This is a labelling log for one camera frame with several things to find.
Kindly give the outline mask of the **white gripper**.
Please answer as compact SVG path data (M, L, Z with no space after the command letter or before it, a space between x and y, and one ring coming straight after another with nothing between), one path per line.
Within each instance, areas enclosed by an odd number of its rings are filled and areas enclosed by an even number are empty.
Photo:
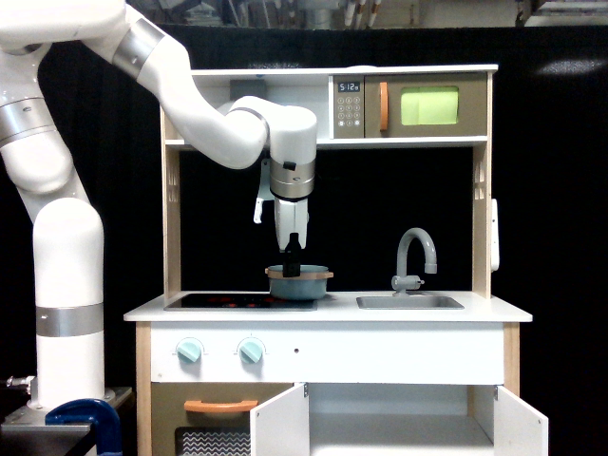
M298 277L301 249L306 247L308 200L288 201L275 198L275 231L278 248L283 253L284 277Z

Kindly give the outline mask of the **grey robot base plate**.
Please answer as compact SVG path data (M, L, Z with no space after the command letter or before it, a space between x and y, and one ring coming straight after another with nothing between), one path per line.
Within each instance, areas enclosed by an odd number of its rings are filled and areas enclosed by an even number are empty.
M108 389L101 400L119 414L122 425L135 407L131 388ZM3 455L98 455L95 433L89 424L46 426L51 409L28 402L9 414L1 424Z

